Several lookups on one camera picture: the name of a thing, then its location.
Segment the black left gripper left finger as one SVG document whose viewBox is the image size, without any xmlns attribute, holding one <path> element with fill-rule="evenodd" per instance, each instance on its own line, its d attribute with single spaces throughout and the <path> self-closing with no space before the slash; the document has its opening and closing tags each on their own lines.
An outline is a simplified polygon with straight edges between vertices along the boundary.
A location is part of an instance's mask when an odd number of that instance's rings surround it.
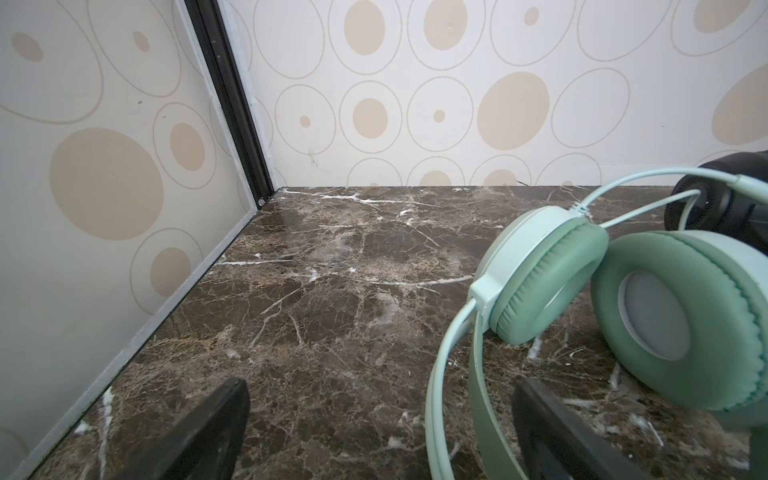
<svg viewBox="0 0 768 480">
<path fill-rule="evenodd" d="M 247 382 L 229 378 L 117 477 L 230 479 L 243 445 L 249 412 Z"/>
</svg>

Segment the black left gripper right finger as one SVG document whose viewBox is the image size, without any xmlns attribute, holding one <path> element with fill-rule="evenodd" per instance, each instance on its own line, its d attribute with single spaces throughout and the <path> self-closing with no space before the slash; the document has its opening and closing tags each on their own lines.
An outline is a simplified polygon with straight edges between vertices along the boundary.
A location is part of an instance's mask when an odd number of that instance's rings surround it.
<svg viewBox="0 0 768 480">
<path fill-rule="evenodd" d="M 647 479 L 648 474 L 597 435 L 543 383 L 518 382 L 512 415 L 529 479 Z"/>
</svg>

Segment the mint green headphones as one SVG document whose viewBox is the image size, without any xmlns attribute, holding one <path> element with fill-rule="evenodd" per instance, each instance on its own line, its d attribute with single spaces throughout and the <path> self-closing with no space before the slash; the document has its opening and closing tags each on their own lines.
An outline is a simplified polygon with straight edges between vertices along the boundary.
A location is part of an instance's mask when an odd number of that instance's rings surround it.
<svg viewBox="0 0 768 480">
<path fill-rule="evenodd" d="M 767 180 L 704 167 L 678 174 L 725 184 L 767 202 Z M 443 414 L 448 357 L 472 338 L 469 397 L 487 475 L 529 479 L 491 404 L 483 373 L 487 332 L 526 343 L 584 289 L 618 363 L 673 403 L 707 410 L 725 428 L 750 435 L 749 475 L 767 475 L 767 254 L 732 237 L 688 230 L 698 189 L 672 195 L 683 205 L 675 228 L 609 237 L 590 220 L 590 194 L 564 209 L 529 211 L 486 251 L 465 305 L 441 342 L 425 402 L 426 446 L 435 479 L 453 475 Z"/>
</svg>

